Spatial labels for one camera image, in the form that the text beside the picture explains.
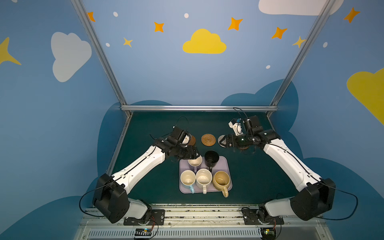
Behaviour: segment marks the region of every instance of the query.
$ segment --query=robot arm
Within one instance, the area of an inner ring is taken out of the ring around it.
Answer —
[[[122,217],[134,217],[146,223],[151,216],[151,207],[141,200],[127,197],[131,189],[154,167],[169,157],[178,159],[201,158],[195,146],[187,145],[191,135],[178,127],[165,139],[159,138],[149,149],[130,165],[112,176],[102,175],[96,184],[93,205],[111,223]]]
[[[299,193],[286,199],[272,200],[260,205],[263,223],[273,222],[279,215],[297,215],[309,220],[332,208],[335,184],[331,179],[322,179],[306,166],[286,146],[272,129],[264,130],[257,116],[241,119],[247,133],[226,135],[219,141],[222,147],[245,147],[257,145],[284,170]]]

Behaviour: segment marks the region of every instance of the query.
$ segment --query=black mug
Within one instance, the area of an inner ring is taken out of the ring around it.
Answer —
[[[204,155],[204,162],[207,167],[209,167],[209,171],[212,172],[212,168],[216,166],[219,159],[219,155],[217,152],[213,150],[209,150]]]

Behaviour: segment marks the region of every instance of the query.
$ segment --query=orange star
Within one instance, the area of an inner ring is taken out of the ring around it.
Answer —
[[[287,30],[288,28],[286,29],[280,29],[280,28],[277,28],[276,29],[276,33],[275,35],[272,37],[272,38],[280,38],[283,36],[283,33]]]
[[[351,11],[349,12],[349,14],[344,18],[344,20],[348,20],[349,23],[351,23],[352,20],[353,20],[353,18],[354,18],[357,14],[359,14],[359,13],[360,13],[360,12],[355,11],[355,9],[352,8],[352,10],[351,10]]]
[[[155,26],[156,26],[155,31],[161,31],[163,33],[163,25],[164,23],[155,22]]]
[[[96,22],[95,19],[93,18],[93,12],[88,13],[89,19],[93,22]]]
[[[236,20],[236,19],[232,18],[232,23],[229,26],[228,30],[236,29],[238,31],[239,30],[239,24],[241,23],[241,21],[243,21],[243,20],[242,19]]]

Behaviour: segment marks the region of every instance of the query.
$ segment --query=mug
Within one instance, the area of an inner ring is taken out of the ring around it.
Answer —
[[[196,159],[188,159],[189,165],[192,166],[193,171],[196,173],[197,172],[197,167],[203,162],[203,158],[201,155],[196,158]]]
[[[204,155],[204,161],[207,167],[209,167],[209,171],[212,172],[212,168],[216,166],[219,159],[219,155],[217,152],[213,150],[209,150]]]
[[[207,194],[207,187],[212,182],[212,173],[205,168],[200,169],[196,173],[196,185],[203,189],[203,194]]]
[[[224,197],[228,197],[228,187],[231,179],[229,178],[228,173],[224,171],[218,171],[215,173],[212,183],[217,190],[223,192]]]
[[[195,193],[193,184],[196,181],[196,175],[194,172],[192,172],[191,170],[185,170],[180,175],[180,181],[184,186],[186,186],[187,188],[189,187],[192,193]]]

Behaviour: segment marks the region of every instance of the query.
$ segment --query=white cloud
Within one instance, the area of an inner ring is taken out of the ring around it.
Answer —
[[[56,59],[53,63],[53,74],[59,82],[68,81],[92,55],[91,45],[74,33],[54,33],[51,48]]]
[[[266,14],[319,15],[327,0],[260,0],[259,9]],[[336,12],[344,0],[336,0],[331,14]]]

